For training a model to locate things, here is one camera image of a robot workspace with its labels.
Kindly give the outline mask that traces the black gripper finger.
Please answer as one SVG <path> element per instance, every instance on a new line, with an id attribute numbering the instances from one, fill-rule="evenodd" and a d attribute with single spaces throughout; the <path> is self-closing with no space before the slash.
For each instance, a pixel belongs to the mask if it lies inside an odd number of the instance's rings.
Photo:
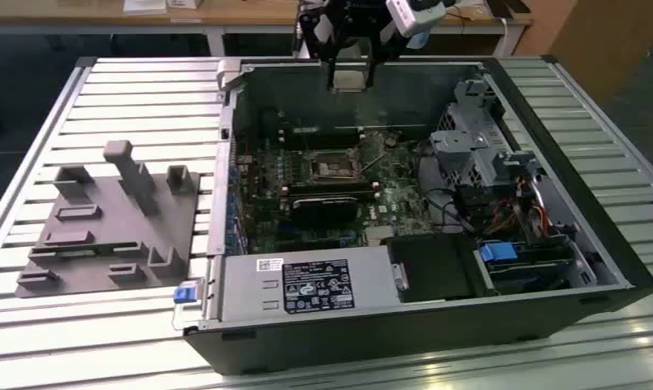
<path id="1" fill-rule="evenodd" d="M 298 4 L 299 36 L 310 57 L 326 64 L 326 87 L 334 87 L 338 56 L 338 9 L 335 2 Z"/>
<path id="2" fill-rule="evenodd" d="M 403 35 L 390 16 L 378 21 L 367 34 L 370 52 L 367 56 L 367 87 L 372 87 L 378 65 L 398 59 L 403 51 Z"/>

